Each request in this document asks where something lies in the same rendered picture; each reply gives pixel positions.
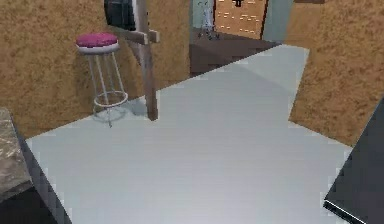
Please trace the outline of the wooden easel stand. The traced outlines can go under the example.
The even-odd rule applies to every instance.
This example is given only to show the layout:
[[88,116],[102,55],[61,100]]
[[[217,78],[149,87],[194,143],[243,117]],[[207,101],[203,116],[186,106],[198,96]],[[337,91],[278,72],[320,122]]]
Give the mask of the wooden easel stand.
[[133,16],[135,30],[122,29],[123,37],[135,43],[137,59],[142,69],[143,86],[145,92],[147,116],[151,121],[158,119],[155,78],[153,75],[153,63],[150,41],[150,28],[148,24],[148,11],[146,0],[115,0],[122,7],[122,18]]

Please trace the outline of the pink cushioned metal stool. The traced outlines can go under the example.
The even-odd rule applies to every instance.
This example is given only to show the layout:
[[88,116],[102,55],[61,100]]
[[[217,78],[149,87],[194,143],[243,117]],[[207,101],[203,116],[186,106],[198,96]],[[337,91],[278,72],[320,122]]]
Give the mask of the pink cushioned metal stool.
[[106,111],[108,125],[112,126],[111,109],[128,100],[115,53],[120,49],[116,35],[111,33],[87,33],[76,38],[78,52],[88,62],[94,91],[93,114],[96,109]]

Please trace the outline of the black cabinet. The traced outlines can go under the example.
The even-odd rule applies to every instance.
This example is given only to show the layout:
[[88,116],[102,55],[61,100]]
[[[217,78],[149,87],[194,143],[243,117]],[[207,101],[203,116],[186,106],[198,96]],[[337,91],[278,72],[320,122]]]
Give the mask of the black cabinet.
[[324,198],[350,224],[384,224],[384,96]]

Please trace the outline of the grey stone counter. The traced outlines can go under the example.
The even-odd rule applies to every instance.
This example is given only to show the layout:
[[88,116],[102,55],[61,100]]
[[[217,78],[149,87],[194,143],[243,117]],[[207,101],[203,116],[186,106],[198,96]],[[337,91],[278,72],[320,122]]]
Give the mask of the grey stone counter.
[[0,224],[72,224],[4,107],[0,107]]

